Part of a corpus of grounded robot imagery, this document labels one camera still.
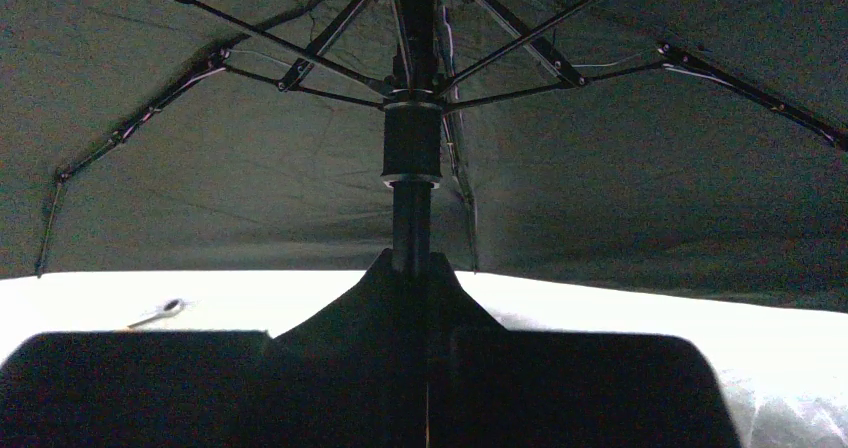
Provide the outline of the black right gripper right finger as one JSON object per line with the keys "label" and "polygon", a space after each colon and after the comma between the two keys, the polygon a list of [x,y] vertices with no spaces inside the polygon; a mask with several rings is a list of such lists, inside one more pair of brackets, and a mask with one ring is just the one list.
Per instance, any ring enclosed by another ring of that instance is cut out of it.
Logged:
{"label": "black right gripper right finger", "polygon": [[429,261],[434,447],[737,447],[717,376],[670,335],[509,328]]}

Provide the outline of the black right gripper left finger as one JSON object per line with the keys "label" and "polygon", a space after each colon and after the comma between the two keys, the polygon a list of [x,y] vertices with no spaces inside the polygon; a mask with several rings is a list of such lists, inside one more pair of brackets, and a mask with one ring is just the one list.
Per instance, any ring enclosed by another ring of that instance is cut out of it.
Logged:
{"label": "black right gripper left finger", "polygon": [[381,253],[295,328],[47,332],[1,367],[5,447],[422,447],[421,339]]}

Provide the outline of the purple umbrella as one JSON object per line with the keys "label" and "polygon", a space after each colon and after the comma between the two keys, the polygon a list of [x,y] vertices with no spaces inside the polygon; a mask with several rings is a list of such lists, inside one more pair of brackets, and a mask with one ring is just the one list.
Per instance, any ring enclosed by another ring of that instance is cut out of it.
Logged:
{"label": "purple umbrella", "polygon": [[847,0],[1,0],[1,275],[463,270],[843,312]]}

